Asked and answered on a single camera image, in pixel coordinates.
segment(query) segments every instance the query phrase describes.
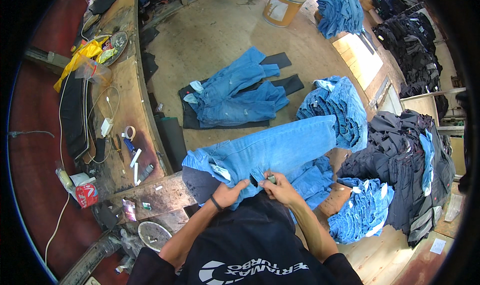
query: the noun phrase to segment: tape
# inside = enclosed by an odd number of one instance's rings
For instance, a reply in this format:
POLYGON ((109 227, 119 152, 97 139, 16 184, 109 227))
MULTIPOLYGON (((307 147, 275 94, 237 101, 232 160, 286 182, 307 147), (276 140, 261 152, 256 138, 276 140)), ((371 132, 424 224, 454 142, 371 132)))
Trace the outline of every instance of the tape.
POLYGON ((126 137, 127 139, 130 139, 130 141, 134 140, 134 137, 135 137, 135 134, 136 134, 136 133, 137 133, 137 132, 135 131, 135 128, 132 127, 132 126, 127 126, 127 127, 125 128, 125 137, 126 137))

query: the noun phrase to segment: label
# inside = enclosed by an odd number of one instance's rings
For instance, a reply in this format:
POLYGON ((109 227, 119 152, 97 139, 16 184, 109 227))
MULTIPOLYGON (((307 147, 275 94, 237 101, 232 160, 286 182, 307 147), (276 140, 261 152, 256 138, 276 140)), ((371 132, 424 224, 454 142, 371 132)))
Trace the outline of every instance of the label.
POLYGON ((271 17, 276 21, 282 21, 289 5, 279 0, 269 0, 268 5, 269 9, 267 12, 267 16, 271 17))

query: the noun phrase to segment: red surface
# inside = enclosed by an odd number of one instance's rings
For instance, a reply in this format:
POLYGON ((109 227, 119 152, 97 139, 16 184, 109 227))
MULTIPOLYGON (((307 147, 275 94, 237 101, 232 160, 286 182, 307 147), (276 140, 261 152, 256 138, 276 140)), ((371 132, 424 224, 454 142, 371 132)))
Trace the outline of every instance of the red surface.
MULTIPOLYGON (((56 0, 39 25, 32 44, 45 51, 71 56, 70 47, 78 24, 87 8, 85 0, 56 0)), ((44 257, 47 241, 55 230, 67 192, 55 174, 60 160, 60 96, 53 89, 58 76, 37 64, 24 61, 13 93, 9 131, 48 131, 22 134, 9 139, 9 157, 13 187, 21 214, 40 255, 44 257)), ((76 173, 73 160, 63 155, 67 172, 76 173)), ((70 197, 57 235, 48 249, 48 266, 58 279, 98 239, 101 229, 90 209, 77 209, 70 197)), ((93 276, 102 284, 124 284, 128 275, 117 276, 117 254, 104 259, 93 276)))

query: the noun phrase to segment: pliers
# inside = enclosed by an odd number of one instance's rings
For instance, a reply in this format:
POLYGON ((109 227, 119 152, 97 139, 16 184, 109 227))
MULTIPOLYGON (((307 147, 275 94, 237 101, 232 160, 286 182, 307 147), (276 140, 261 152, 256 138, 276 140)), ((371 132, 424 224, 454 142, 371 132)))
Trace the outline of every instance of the pliers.
POLYGON ((118 148, 117 148, 117 146, 115 145, 115 141, 112 139, 113 147, 114 147, 115 150, 118 152, 118 156, 120 156, 120 160, 121 160, 122 162, 124 162, 124 160, 123 160, 123 155, 122 155, 122 142, 120 141, 120 136, 119 136, 118 134, 115 134, 115 136, 117 137, 118 148))

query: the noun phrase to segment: paper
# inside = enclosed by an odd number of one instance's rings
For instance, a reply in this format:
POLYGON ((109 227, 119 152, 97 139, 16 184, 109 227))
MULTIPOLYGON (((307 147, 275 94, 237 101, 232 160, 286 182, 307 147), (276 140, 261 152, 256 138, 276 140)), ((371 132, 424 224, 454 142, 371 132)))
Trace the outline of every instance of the paper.
POLYGON ((434 252, 436 254, 441 255, 441 252, 444 250, 444 246, 447 242, 445 240, 440 240, 435 238, 433 245, 431 246, 430 252, 434 252))

